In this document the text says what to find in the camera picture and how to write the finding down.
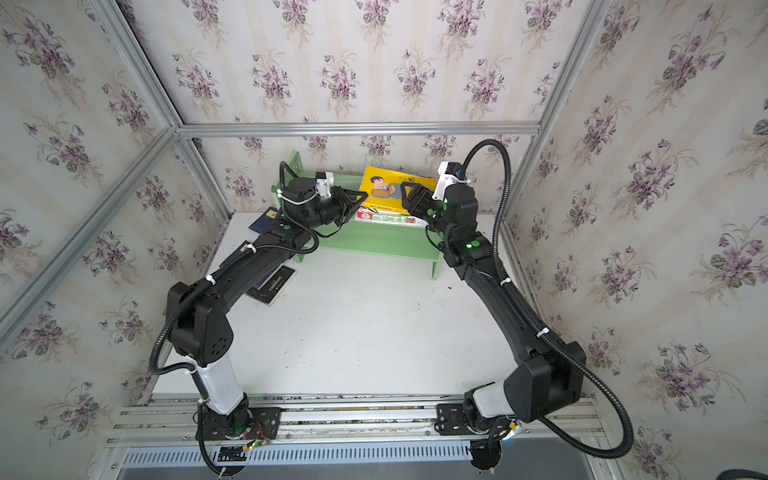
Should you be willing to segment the green red nature book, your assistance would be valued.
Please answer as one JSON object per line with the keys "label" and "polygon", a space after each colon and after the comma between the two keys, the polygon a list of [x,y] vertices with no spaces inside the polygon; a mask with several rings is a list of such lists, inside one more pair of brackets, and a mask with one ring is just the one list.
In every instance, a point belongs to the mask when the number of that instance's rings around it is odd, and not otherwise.
{"label": "green red nature book", "polygon": [[398,227],[415,227],[424,228],[427,222],[410,215],[403,215],[392,212],[379,212],[372,209],[361,207],[354,215],[354,220],[357,222],[365,222],[372,224],[381,224],[387,226]]}

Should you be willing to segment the yellow book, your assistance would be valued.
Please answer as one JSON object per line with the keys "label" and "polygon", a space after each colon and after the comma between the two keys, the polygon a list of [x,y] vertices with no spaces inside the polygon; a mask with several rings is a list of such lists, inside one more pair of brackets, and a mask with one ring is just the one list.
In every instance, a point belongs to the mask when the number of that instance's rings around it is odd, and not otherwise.
{"label": "yellow book", "polygon": [[418,183],[430,190],[434,190],[437,184],[433,178],[367,166],[359,188],[368,194],[362,206],[377,212],[406,215],[407,210],[402,206],[401,185],[404,182]]}

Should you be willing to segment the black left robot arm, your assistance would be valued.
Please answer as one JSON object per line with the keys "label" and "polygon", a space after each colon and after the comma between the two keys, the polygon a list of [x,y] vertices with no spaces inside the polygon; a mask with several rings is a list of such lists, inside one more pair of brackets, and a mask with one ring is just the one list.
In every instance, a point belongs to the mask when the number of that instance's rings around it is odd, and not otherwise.
{"label": "black left robot arm", "polygon": [[317,180],[307,177],[291,179],[278,196],[276,217],[254,241],[194,283],[179,282],[169,290],[166,320],[148,361],[156,376],[188,373],[201,396],[198,429],[210,423],[228,439],[244,437],[254,423],[231,360],[235,332],[230,311],[269,272],[296,255],[315,252],[322,237],[319,227],[342,228],[368,197],[341,186],[322,196]]}

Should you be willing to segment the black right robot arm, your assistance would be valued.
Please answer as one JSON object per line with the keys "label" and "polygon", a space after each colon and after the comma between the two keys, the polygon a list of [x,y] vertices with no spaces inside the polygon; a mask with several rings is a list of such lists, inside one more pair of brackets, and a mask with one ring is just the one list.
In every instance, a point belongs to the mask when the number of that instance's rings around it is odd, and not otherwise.
{"label": "black right robot arm", "polygon": [[478,204],[466,184],[450,185],[437,200],[427,187],[406,182],[401,186],[407,212],[427,222],[441,238],[438,244],[446,264],[481,299],[503,333],[516,368],[501,382],[475,387],[462,403],[467,427],[477,433],[490,430],[493,420],[510,416],[523,422],[540,419],[576,403],[583,373],[544,340],[550,338],[577,360],[585,353],[575,342],[563,342],[544,325],[520,292],[497,266],[498,248],[477,229]]}

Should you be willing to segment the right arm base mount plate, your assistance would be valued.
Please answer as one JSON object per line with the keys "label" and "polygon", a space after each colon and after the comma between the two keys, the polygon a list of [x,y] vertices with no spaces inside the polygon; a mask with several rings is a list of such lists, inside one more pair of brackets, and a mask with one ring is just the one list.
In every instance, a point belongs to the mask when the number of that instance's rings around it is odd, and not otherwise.
{"label": "right arm base mount plate", "polygon": [[475,435],[461,403],[440,403],[436,405],[434,430],[440,436]]}

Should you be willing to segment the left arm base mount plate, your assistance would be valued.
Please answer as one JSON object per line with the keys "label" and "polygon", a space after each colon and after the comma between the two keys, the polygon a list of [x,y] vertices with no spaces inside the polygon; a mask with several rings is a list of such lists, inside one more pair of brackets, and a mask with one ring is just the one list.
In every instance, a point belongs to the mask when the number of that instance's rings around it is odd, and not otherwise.
{"label": "left arm base mount plate", "polygon": [[282,413],[279,407],[250,407],[246,427],[240,438],[248,442],[275,440]]}

